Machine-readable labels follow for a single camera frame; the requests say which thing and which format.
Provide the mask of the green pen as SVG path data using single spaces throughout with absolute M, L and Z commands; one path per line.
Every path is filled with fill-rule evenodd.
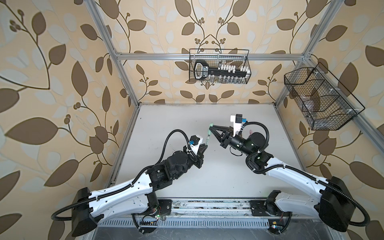
M 211 131 L 208 130 L 208 135 L 206 137 L 206 142 L 205 142 L 206 145 L 208 145 L 208 143 L 209 143 L 210 136 L 211 136 Z

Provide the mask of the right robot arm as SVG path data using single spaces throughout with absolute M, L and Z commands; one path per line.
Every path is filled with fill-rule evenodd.
M 247 139 L 232 127 L 212 125 L 209 130 L 223 148 L 230 146 L 246 155 L 246 165 L 253 173 L 282 180 L 304 193 L 300 196 L 273 190 L 262 210 L 271 216 L 299 213 L 318 217 L 330 228 L 346 232 L 356 205 L 344 182 L 336 177 L 316 177 L 267 153 L 270 134 L 263 124 L 258 125 L 265 134 L 255 132 Z

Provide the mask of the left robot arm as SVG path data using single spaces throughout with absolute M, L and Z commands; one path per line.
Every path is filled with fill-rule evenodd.
M 197 151 L 176 151 L 166 160 L 148 168 L 138 179 L 98 191 L 78 190 L 71 209 L 72 237 L 85 235 L 98 224 L 130 214 L 153 212 L 157 205 L 155 192 L 170 186 L 192 166 L 201 168 L 207 145 Z

